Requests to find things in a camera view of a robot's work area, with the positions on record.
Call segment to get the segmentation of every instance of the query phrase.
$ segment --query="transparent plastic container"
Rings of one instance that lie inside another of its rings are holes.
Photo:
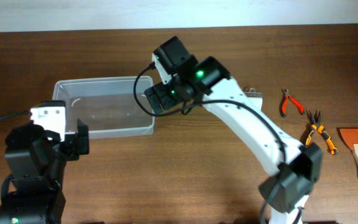
[[[153,134],[154,117],[144,113],[133,96],[136,77],[87,78],[56,83],[53,100],[66,102],[66,133],[76,131],[76,120],[89,126],[89,138],[113,138]],[[153,86],[141,77],[136,93],[143,106],[152,111],[144,90]]]

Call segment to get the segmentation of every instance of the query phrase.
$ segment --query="wooden table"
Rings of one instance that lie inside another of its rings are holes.
[[[287,118],[280,116],[281,88],[322,111],[339,154],[324,151],[303,220],[358,223],[357,167],[337,133],[358,127],[358,25],[0,33],[0,115],[51,99],[59,80],[137,75],[173,35],[199,59],[220,60],[241,86],[262,92],[262,111],[294,138],[308,120],[293,105]],[[156,71],[148,75],[159,82]],[[4,138],[27,120],[0,122],[0,185],[9,173]],[[327,149],[321,136],[313,140]],[[151,136],[95,139],[90,146],[89,155],[67,164],[64,223],[258,217],[257,186],[267,175],[247,146],[202,108],[158,118]]]

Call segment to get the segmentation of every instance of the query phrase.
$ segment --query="green led light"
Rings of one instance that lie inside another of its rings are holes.
[[[12,224],[19,223],[19,219],[18,219],[18,218],[12,218],[12,219],[11,219],[11,223],[12,223]]]
[[[196,72],[198,78],[202,78],[204,76],[204,71],[198,71]]]

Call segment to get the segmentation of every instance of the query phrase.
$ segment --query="orange-handled pliers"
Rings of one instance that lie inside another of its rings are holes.
[[[309,111],[309,119],[311,121],[311,126],[310,126],[310,133],[308,135],[308,139],[306,139],[306,147],[309,146],[309,144],[311,142],[311,136],[317,131],[322,135],[324,140],[327,142],[327,145],[329,147],[329,150],[331,151],[331,154],[332,155],[337,155],[338,154],[338,149],[336,148],[333,139],[330,137],[330,135],[327,134],[326,128],[324,128],[323,125],[320,125],[320,123],[321,123],[321,113],[320,113],[320,111],[318,112],[316,120],[314,120],[314,116]]]
[[[288,99],[296,106],[296,108],[298,108],[298,111],[301,115],[305,114],[305,109],[303,108],[302,104],[296,100],[294,97],[292,97],[292,95],[290,95],[290,92],[285,89],[282,90],[284,95],[283,95],[283,100],[280,104],[280,114],[283,118],[285,118],[287,116],[287,111],[286,111],[286,107],[287,107],[287,103],[288,103]]]

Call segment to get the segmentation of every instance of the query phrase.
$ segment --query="black cable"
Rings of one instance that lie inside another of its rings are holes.
[[[298,222],[301,220],[303,209],[304,209],[304,208],[301,207],[301,206],[298,207],[298,214],[296,215],[296,219],[295,219],[295,221],[293,222],[293,224],[298,224]]]
[[[259,222],[261,224],[266,224],[265,222],[265,211],[266,211],[266,207],[268,204],[270,204],[275,196],[275,194],[277,194],[278,188],[280,187],[281,181],[278,180],[276,182],[276,184],[273,186],[273,189],[270,191],[269,195],[266,198],[266,201],[264,202],[262,208],[260,209],[260,213],[259,213]],[[295,220],[293,221],[292,224],[298,224],[298,222],[301,220],[302,217],[302,211],[303,211],[303,207],[299,206],[298,207],[298,214],[296,215]]]
[[[11,117],[20,116],[20,115],[27,115],[27,114],[31,114],[31,112],[29,110],[25,110],[25,111],[21,111],[21,112],[7,114],[7,115],[4,115],[4,116],[0,116],[0,121],[2,121],[4,119],[11,118]]]
[[[256,111],[254,111],[253,109],[251,109],[250,107],[242,104],[242,103],[239,103],[239,102],[236,102],[236,101],[232,101],[232,100],[208,100],[208,101],[200,101],[200,102],[196,102],[196,103],[192,103],[190,105],[187,105],[187,106],[183,106],[182,108],[180,109],[176,109],[176,110],[173,110],[173,111],[169,111],[167,113],[164,113],[164,114],[155,114],[155,113],[151,113],[149,111],[147,111],[146,108],[143,107],[143,105],[140,103],[140,101],[137,99],[137,96],[136,96],[136,85],[137,85],[137,82],[139,81],[139,78],[145,73],[147,72],[148,70],[151,70],[151,69],[154,69],[155,68],[155,64],[154,62],[151,63],[147,68],[145,68],[135,79],[135,83],[134,83],[134,98],[135,98],[135,101],[136,103],[139,105],[139,107],[145,112],[147,113],[148,115],[150,116],[154,116],[154,117],[164,117],[164,116],[170,116],[170,115],[173,115],[175,113],[178,113],[178,112],[181,112],[181,111],[185,111],[186,109],[189,109],[189,108],[194,108],[195,106],[202,106],[202,105],[207,105],[207,104],[210,104],[210,103],[228,103],[228,104],[233,104],[233,105],[236,105],[238,108],[244,108],[246,109],[247,111],[251,112],[253,115],[255,115],[266,127],[267,129],[274,135],[274,137],[276,138],[277,140],[277,143],[279,144],[279,150],[282,152],[283,154],[283,161],[286,162],[287,161],[287,155],[285,153],[285,145],[284,145],[284,142],[280,139],[280,136],[275,132],[275,130],[273,129],[273,127],[271,127],[271,125],[266,121],[264,120],[263,117],[261,117],[261,115],[259,115]]]
[[[270,204],[275,196],[275,194],[278,191],[278,188],[280,187],[280,181],[277,181],[276,184],[273,186],[273,189],[270,191],[269,195],[266,198],[266,201],[262,205],[262,208],[260,209],[259,213],[259,222],[261,224],[266,224],[265,222],[265,211],[268,204]]]
[[[13,179],[13,174],[9,174],[1,185],[1,200],[9,194],[9,184]]]
[[[187,101],[184,101],[183,102],[183,106],[186,106],[186,104],[187,104]],[[190,111],[192,110],[193,108],[189,108],[189,109],[187,109],[187,111],[181,111],[181,113],[183,114],[183,115],[188,115],[188,113],[190,113]]]

